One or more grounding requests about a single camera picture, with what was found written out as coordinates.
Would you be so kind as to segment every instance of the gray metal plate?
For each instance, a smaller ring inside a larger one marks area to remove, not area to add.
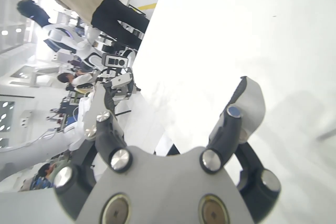
[[[231,224],[253,224],[236,186],[225,169],[205,173],[199,163],[204,147],[185,154],[157,157],[131,146],[131,168],[123,174],[107,169],[94,189],[76,223],[101,223],[105,204],[118,193],[130,200],[130,224],[199,223],[198,204],[214,194],[225,204]]]

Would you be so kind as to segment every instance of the window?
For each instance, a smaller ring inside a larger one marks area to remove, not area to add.
[[[0,101],[0,146],[3,138],[3,133],[11,131],[12,117],[14,112],[15,103],[11,101]]]

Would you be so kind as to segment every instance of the humanoid robot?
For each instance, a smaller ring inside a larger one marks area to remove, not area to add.
[[[100,113],[88,123],[87,140],[71,165],[54,181],[60,204],[75,223],[252,224],[269,214],[281,184],[247,142],[265,114],[256,82],[241,78],[206,147],[170,157],[126,145],[114,114],[115,93],[97,85]],[[97,153],[108,165],[98,182],[91,168]],[[243,168],[237,186],[224,168],[233,154]]]
[[[122,56],[103,54],[106,66],[97,78],[93,92],[80,99],[77,121],[62,131],[46,132],[36,140],[22,145],[0,149],[0,182],[10,175],[41,163],[66,150],[77,150],[85,140],[84,134],[96,121],[96,110],[100,108],[101,93],[96,88],[105,85],[113,91],[113,104],[127,100],[139,91],[134,84],[128,59]]]
[[[84,37],[81,37],[76,32],[75,27],[64,24],[51,24],[48,21],[50,18],[49,15],[33,0],[20,1],[17,10],[21,15],[32,19],[42,27],[48,35],[48,39],[44,42],[54,51],[58,51],[59,49],[69,50],[80,57],[88,67],[98,69],[99,71],[104,69],[102,65],[103,52],[92,46],[99,36],[105,37],[101,35],[100,30],[86,26]],[[118,53],[126,57],[134,51],[117,42],[114,42],[114,45],[115,47],[104,46],[104,51],[110,54]]]

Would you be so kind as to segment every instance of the metal bolt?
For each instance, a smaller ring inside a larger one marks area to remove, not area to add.
[[[228,115],[230,115],[231,117],[234,117],[234,118],[240,118],[241,117],[239,109],[237,107],[235,107],[234,105],[229,105],[228,106],[227,113],[228,113]]]
[[[111,167],[114,170],[122,170],[130,160],[130,153],[125,149],[120,149],[111,158]]]
[[[129,205],[122,194],[114,196],[102,214],[102,224],[125,224],[129,218]]]
[[[69,166],[63,167],[55,176],[55,187],[64,186],[72,177],[72,169]]]
[[[110,116],[110,112],[109,111],[104,111],[102,114],[97,115],[97,121],[98,122],[103,122],[105,120],[107,120]]]
[[[93,125],[92,128],[87,128],[84,132],[86,138],[93,138],[96,135],[97,127]]]
[[[280,191],[281,183],[279,179],[270,170],[264,169],[261,173],[262,183],[271,191]]]
[[[210,149],[202,154],[202,162],[207,169],[213,172],[218,171],[222,165],[219,156]]]

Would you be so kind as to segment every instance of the white cable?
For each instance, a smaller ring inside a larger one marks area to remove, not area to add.
[[[72,111],[72,117],[76,120],[76,122],[77,122],[77,119],[76,119],[76,117],[75,117],[75,110],[77,110],[79,108],[79,106],[77,106],[77,107],[75,107],[75,109]]]

